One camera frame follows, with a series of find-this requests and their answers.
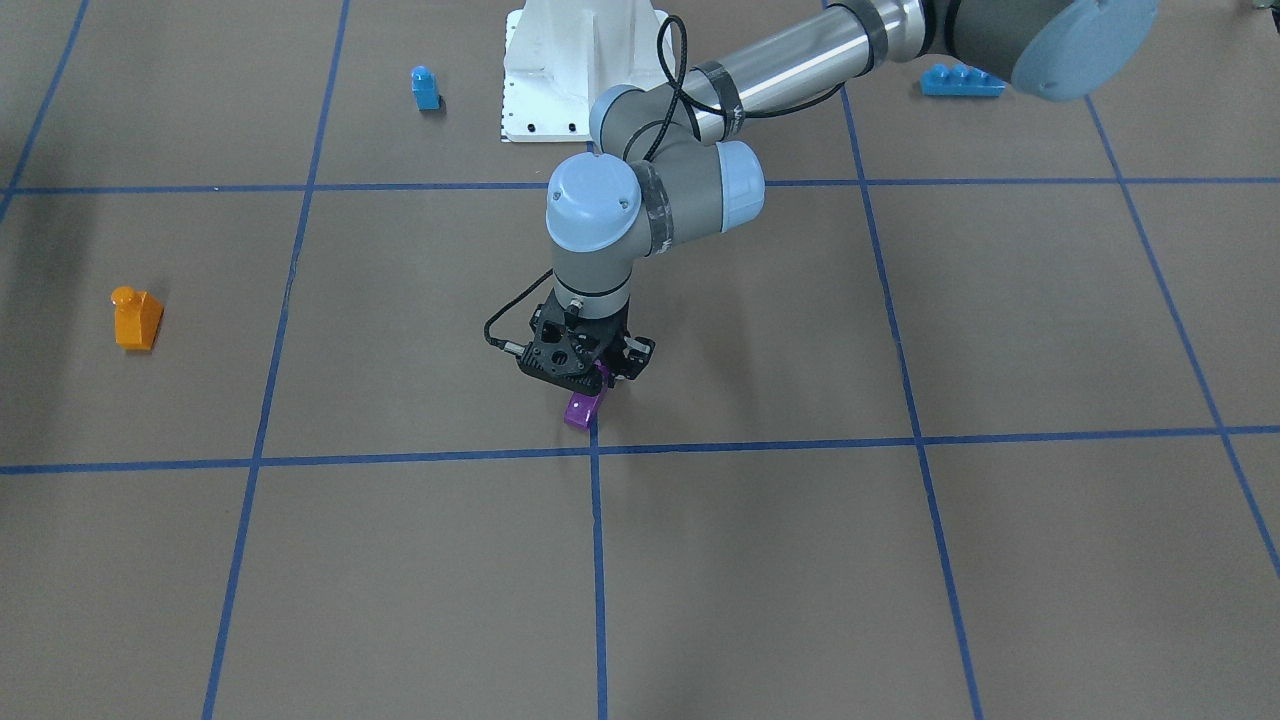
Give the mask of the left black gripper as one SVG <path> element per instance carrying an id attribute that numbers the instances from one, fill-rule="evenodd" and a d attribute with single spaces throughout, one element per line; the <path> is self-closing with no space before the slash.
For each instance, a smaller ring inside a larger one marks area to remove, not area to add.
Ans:
<path id="1" fill-rule="evenodd" d="M 530 322 L 532 340 L 517 356 L 517 368 L 564 389 L 605 393 L 616 384 L 608 366 L 617 359 L 627 318 L 625 304 L 609 316 L 568 320 L 564 307 L 550 295 Z"/>

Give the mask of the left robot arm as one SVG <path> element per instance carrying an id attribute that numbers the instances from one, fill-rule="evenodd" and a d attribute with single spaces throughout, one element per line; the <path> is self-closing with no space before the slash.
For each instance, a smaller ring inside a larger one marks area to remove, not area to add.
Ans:
<path id="1" fill-rule="evenodd" d="M 1156 1 L 831 1 L 727 56 L 660 56 L 654 88 L 591 106 L 594 150 L 547 188 L 552 290 L 527 341 L 485 341 L 539 380 L 598 396 L 635 379 L 655 345 L 627 328 L 634 264 L 753 222 L 765 178 L 742 128 L 804 111 L 888 63 L 937 54 L 1053 102 L 1096 91 L 1144 42 Z"/>

